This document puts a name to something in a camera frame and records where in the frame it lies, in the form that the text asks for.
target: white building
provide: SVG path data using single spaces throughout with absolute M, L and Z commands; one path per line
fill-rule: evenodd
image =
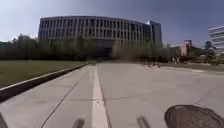
M 216 54 L 224 54 L 224 26 L 209 29 L 209 35 Z

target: large modern building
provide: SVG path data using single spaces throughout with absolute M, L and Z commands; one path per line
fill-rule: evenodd
M 224 26 L 209 29 L 209 35 L 216 54 L 224 54 Z
M 159 23 L 148 24 L 131 20 L 97 16 L 61 16 L 41 18 L 39 40 L 65 40 L 78 37 L 96 40 L 102 48 L 111 48 L 116 41 L 138 45 L 149 41 L 155 48 L 162 47 L 162 31 Z

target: curb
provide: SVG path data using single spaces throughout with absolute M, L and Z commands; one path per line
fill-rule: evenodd
M 31 88 L 34 88 L 34 87 L 38 86 L 39 84 L 42 84 L 44 82 L 53 80 L 53 79 L 55 79 L 59 76 L 65 75 L 69 72 L 72 72 L 76 69 L 82 68 L 86 65 L 87 65 L 87 63 L 86 64 L 81 64 L 81 65 L 78 65 L 78 66 L 75 66 L 75 67 L 72 67 L 72 68 L 63 69 L 63 70 L 60 70 L 60 71 L 56 71 L 56 72 L 53 72 L 53 73 L 49 73 L 49 74 L 46 74 L 46 75 L 35 77 L 35 78 L 29 79 L 29 80 L 26 80 L 26 81 L 22 81 L 22 82 L 7 86 L 5 88 L 1 88 L 0 89 L 0 103 L 8 100 L 9 98 L 11 98 L 13 96 L 21 94 L 21 93 L 23 93 L 23 92 L 25 92 L 25 91 L 27 91 Z
M 224 75 L 224 72 L 210 71 L 210 70 L 179 68 L 179 67 L 163 67 L 163 68 L 168 69 L 168 70 L 179 70 L 179 71 L 188 71 L 188 72 L 195 72 L 195 73 L 211 73 L 211 74 L 216 74 L 216 75 Z

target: concrete pavement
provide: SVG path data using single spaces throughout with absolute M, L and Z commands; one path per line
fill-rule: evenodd
M 139 128 L 142 116 L 152 128 L 165 128 L 163 114 L 176 104 L 208 107 L 224 117 L 223 78 L 137 64 L 99 64 L 16 96 L 2 103 L 0 112 L 9 128 L 72 128 L 79 118 L 85 119 L 84 128 Z

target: building facade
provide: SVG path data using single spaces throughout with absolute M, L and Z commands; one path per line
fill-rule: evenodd
M 216 54 L 224 54 L 224 26 L 209 29 L 209 35 Z
M 192 44 L 192 40 L 184 40 L 184 43 L 177 46 L 172 46 L 172 52 L 176 52 L 180 56 L 197 57 L 204 53 L 202 48 Z
M 131 20 L 96 17 L 96 16 L 63 16 L 41 18 L 39 40 L 92 39 L 103 48 L 113 47 L 116 41 L 138 45 L 149 41 L 155 48 L 162 48 L 162 31 L 159 23 L 150 24 Z

